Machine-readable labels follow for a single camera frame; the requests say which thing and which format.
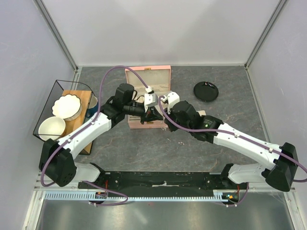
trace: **wooden board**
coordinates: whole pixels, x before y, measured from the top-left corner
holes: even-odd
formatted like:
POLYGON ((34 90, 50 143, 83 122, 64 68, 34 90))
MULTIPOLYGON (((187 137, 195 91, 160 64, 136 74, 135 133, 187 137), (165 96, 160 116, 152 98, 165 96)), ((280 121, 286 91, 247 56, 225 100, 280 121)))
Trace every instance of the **wooden board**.
MULTIPOLYGON (((79 128, 84 123, 85 114, 87 106, 90 102, 92 91, 84 91, 84 90, 64 90, 62 96, 65 96, 67 94, 76 95, 81 99, 81 106, 82 106, 82 112, 81 114, 72 121, 65 121, 66 123, 66 135, 75 131, 77 128, 79 128)), ((92 142, 89 143, 84 150, 86 151, 87 155, 90 154, 92 148, 92 142)))

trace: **blue mug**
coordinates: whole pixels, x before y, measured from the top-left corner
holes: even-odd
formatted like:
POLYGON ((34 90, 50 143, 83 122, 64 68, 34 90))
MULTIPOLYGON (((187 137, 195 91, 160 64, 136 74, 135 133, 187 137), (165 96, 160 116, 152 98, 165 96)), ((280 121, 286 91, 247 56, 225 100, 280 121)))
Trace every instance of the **blue mug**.
POLYGON ((98 110, 98 100, 97 98, 92 95, 90 104, 88 105, 88 109, 86 110, 85 117, 91 118, 98 110))

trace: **gray table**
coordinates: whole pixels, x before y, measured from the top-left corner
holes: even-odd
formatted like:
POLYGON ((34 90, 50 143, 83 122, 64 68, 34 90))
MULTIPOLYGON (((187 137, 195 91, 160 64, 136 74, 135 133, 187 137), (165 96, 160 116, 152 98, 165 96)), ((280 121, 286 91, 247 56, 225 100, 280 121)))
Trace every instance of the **gray table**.
MULTIPOLYGON (((79 81, 98 94, 100 81, 108 69, 83 68, 79 81)), ((123 69, 113 71, 103 87, 103 102, 125 81, 123 69)), ((196 110, 205 110, 242 132, 264 139, 244 67, 172 67, 171 90, 196 110), (210 81, 218 87, 220 94, 214 102, 204 103, 195 98, 193 86, 199 81, 210 81)), ((160 128, 130 129, 127 119, 99 136, 90 156, 78 156, 76 160, 94 162, 105 170, 115 171, 220 172, 227 163, 254 162, 228 148, 200 142, 182 130, 171 133, 160 128)))

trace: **open box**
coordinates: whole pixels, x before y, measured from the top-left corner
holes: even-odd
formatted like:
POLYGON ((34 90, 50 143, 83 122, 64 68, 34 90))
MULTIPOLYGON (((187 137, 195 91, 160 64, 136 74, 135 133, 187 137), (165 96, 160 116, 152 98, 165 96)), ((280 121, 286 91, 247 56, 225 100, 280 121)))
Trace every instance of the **open box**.
MULTIPOLYGON (((141 66, 131 67, 136 71, 145 83, 154 90, 157 96, 165 95, 171 89, 171 66, 141 66)), ((137 76, 130 70, 126 69, 127 83, 134 86, 134 89, 138 92, 138 96, 146 93, 145 86, 141 83, 137 76)), ((144 98, 141 97, 138 102, 143 102, 144 98)), ((156 106, 159 113, 162 113, 159 106, 156 106)), ((141 124, 141 119, 138 116, 128 116, 128 124, 130 128, 164 128, 167 125, 163 121, 152 121, 141 124)))

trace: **white wall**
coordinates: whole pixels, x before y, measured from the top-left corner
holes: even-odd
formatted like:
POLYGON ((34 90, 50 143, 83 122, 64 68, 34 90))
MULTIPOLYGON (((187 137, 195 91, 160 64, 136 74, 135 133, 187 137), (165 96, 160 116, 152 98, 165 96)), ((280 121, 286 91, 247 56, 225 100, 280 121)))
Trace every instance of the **white wall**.
MULTIPOLYGON (((290 0, 250 67, 271 141, 296 146, 307 166, 307 2, 290 0)), ((296 179, 307 178, 298 170, 296 179)), ((307 184, 295 183, 307 217, 307 184)))
POLYGON ((55 79, 73 70, 31 0, 0 1, 0 228, 22 228, 42 141, 32 136, 55 79))
POLYGON ((245 63, 278 0, 44 0, 78 65, 245 63))

